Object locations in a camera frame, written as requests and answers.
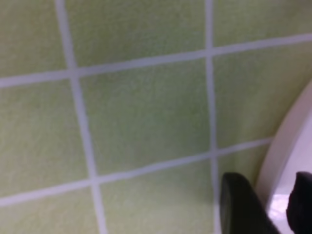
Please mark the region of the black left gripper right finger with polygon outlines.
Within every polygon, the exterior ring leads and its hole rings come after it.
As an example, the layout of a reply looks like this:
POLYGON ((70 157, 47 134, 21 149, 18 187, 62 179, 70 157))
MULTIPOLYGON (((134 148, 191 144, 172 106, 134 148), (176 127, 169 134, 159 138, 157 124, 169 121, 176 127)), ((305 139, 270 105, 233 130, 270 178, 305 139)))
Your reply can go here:
POLYGON ((312 174, 297 172, 286 210, 290 229, 295 234, 312 233, 312 174))

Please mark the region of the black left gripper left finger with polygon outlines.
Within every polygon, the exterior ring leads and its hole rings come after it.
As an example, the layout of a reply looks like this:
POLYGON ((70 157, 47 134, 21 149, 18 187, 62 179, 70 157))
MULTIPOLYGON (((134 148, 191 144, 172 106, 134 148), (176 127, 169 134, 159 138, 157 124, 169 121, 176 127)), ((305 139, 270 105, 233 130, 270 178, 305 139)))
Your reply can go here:
POLYGON ((239 173, 221 180, 220 225, 223 234, 278 234, 249 181, 239 173))

